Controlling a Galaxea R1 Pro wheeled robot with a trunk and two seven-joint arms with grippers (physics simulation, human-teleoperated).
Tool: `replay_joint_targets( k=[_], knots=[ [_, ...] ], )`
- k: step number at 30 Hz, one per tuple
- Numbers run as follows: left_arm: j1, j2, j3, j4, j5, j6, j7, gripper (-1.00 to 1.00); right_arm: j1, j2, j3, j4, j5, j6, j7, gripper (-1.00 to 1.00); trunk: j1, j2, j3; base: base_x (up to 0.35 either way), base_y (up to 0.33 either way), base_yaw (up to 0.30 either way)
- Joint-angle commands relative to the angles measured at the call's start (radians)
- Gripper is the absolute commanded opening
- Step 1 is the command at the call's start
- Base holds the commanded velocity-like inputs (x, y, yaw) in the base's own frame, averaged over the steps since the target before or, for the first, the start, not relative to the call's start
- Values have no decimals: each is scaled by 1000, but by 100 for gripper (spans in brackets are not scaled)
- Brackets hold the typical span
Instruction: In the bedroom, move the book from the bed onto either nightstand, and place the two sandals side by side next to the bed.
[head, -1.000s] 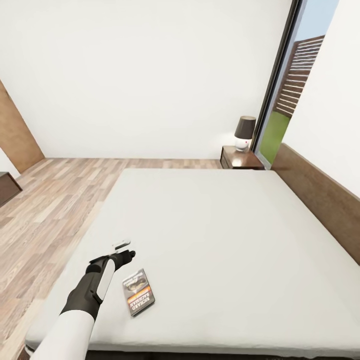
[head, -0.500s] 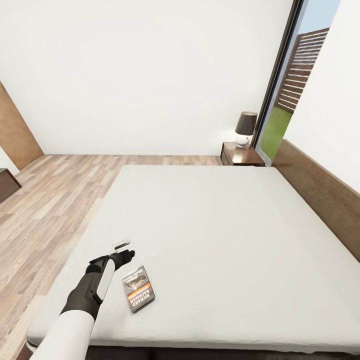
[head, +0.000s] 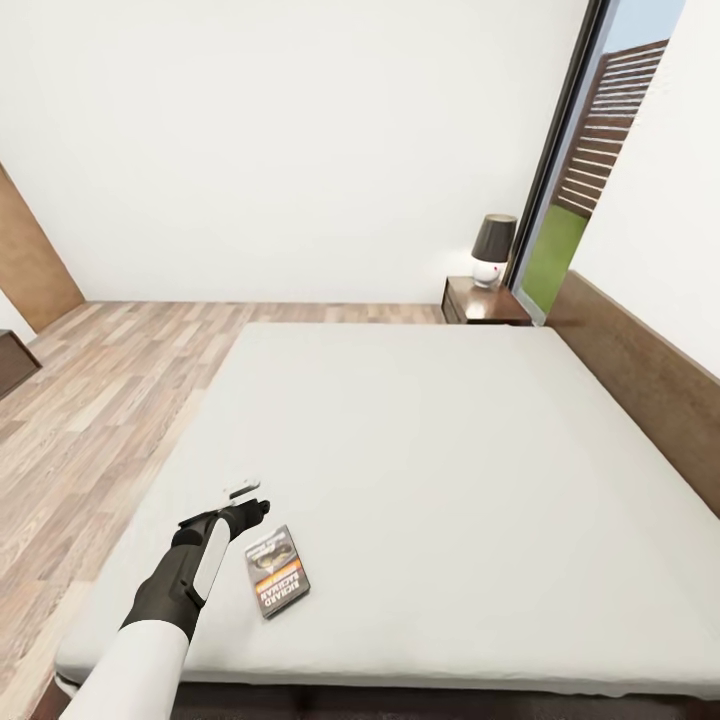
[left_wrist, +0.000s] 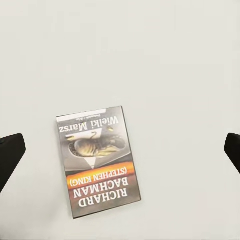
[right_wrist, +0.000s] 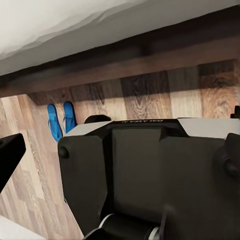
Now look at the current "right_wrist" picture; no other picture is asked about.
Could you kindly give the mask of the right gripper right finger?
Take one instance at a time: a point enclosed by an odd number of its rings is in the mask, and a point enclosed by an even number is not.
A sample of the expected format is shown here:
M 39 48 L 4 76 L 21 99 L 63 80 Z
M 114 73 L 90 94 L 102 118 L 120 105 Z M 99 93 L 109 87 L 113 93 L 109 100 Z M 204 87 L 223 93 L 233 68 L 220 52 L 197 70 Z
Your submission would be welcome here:
M 224 151 L 240 173 L 240 134 L 228 133 Z

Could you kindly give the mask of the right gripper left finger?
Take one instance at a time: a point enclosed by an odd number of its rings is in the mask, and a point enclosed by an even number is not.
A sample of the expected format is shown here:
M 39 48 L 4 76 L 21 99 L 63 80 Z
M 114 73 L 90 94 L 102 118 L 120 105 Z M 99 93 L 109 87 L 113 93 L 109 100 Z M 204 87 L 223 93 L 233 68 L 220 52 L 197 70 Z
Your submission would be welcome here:
M 26 144 L 22 133 L 0 138 L 0 193 L 25 153 Z

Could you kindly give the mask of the sandal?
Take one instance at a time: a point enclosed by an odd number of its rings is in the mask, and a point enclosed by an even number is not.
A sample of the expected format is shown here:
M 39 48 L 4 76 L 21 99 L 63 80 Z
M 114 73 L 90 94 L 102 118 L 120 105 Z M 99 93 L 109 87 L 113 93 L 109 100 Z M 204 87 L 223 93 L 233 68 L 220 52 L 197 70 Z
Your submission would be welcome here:
M 65 102 L 64 103 L 64 119 L 66 119 L 66 126 L 65 126 L 65 133 L 67 134 L 70 132 L 72 129 L 74 129 L 76 125 L 76 120 L 75 120 L 75 114 L 74 114 L 74 109 L 73 105 L 70 102 Z
M 58 122 L 56 108 L 53 104 L 50 104 L 47 106 L 47 111 L 49 115 L 48 126 L 50 122 L 52 136 L 57 142 L 59 142 L 59 140 L 63 137 L 63 133 Z

